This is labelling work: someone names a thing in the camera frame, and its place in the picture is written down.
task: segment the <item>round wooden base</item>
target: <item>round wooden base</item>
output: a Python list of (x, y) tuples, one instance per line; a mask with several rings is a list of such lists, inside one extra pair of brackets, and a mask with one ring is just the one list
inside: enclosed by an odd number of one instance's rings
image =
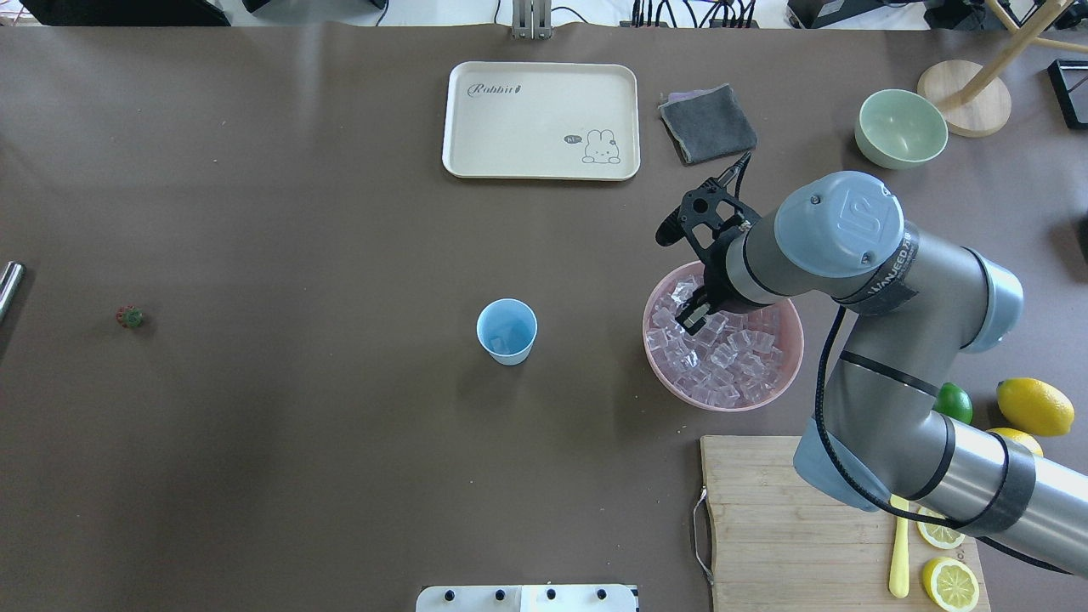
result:
[(929, 68), (918, 79), (918, 94), (944, 115), (949, 132), (979, 138), (1001, 130), (1012, 114), (1012, 97), (1000, 78), (994, 78), (970, 101), (959, 93), (982, 66), (964, 60), (949, 60)]

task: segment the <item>lemon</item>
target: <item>lemon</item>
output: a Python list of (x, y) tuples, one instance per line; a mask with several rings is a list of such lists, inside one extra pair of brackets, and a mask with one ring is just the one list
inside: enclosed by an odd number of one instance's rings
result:
[(1064, 436), (1073, 425), (1070, 399), (1034, 378), (1010, 378), (999, 382), (998, 408), (1013, 427), (1033, 436)]
[(1042, 456), (1042, 446), (1039, 445), (1039, 441), (1033, 438), (1030, 433), (1024, 433), (1019, 429), (1013, 429), (1012, 427), (994, 427), (993, 429), (987, 429), (987, 431), (1004, 436), (1014, 442), (1019, 442), (1027, 446), (1027, 450), (1040, 457)]
[(929, 560), (922, 568), (922, 586), (941, 610), (967, 612), (978, 605), (978, 578), (951, 556)]
[[(928, 507), (923, 506), (918, 506), (918, 514), (944, 518), (944, 515), (937, 514)], [(929, 523), (918, 523), (917, 525), (918, 533), (922, 534), (922, 539), (942, 550), (952, 550), (967, 539), (967, 536), (964, 536), (960, 531), (954, 531), (940, 525), (930, 525)]]

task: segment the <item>ur logo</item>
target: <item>ur logo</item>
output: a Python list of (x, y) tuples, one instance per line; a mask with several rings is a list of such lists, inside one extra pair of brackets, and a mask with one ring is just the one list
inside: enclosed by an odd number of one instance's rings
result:
[(883, 220), (877, 217), (873, 203), (857, 194), (846, 198), (846, 204), (839, 215), (840, 230), (854, 234), (864, 241), (876, 243), (880, 237), (882, 227)]

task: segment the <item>yellow spoon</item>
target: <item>yellow spoon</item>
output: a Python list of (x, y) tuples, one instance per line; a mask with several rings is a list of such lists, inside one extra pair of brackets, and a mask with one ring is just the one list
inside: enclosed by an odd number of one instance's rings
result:
[[(891, 497), (891, 505), (898, 510), (907, 510), (906, 500), (899, 495)], [(895, 546), (891, 550), (891, 572), (888, 574), (888, 590), (898, 598), (911, 592), (911, 578), (907, 566), (910, 558), (906, 543), (906, 518), (895, 517)]]

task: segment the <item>pink bowl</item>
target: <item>pink bowl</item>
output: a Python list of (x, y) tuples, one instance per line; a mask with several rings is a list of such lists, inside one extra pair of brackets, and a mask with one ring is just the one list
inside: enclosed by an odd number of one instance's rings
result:
[(746, 399), (742, 395), (735, 406), (729, 408), (710, 406), (689, 397), (688, 394), (665, 378), (660, 366), (654, 360), (654, 355), (650, 351), (650, 346), (646, 345), (646, 332), (651, 329), (651, 317), (653, 317), (654, 314), (654, 304), (656, 304), (658, 298), (660, 298), (665, 293), (671, 293), (673, 287), (676, 287), (677, 281), (690, 274), (693, 274), (696, 278), (702, 277), (703, 262), (692, 261), (691, 264), (685, 264), (669, 272), (664, 279), (662, 279), (662, 282), (657, 283), (657, 286), (655, 286), (654, 291), (650, 294), (650, 299), (646, 302), (646, 308), (642, 315), (642, 347), (646, 352), (646, 359), (650, 362), (650, 367), (654, 370), (654, 375), (657, 376), (657, 379), (662, 381), (662, 384), (671, 391), (673, 395), (705, 411), (735, 413), (751, 411), (774, 402), (790, 387), (790, 384), (793, 383), (793, 379), (798, 376), (798, 370), (801, 369), (801, 357), (805, 352), (805, 340), (804, 333), (801, 329), (801, 317), (798, 316), (798, 309), (793, 307), (793, 302), (789, 299), (783, 299), (782, 302), (768, 306), (764, 309), (770, 310), (771, 308), (777, 308), (779, 311), (779, 329), (775, 338), (775, 346), (782, 352), (783, 360), (781, 365), (782, 375), (778, 377), (778, 383), (770, 390), (770, 395), (762, 402), (745, 404), (744, 402), (746, 402)]

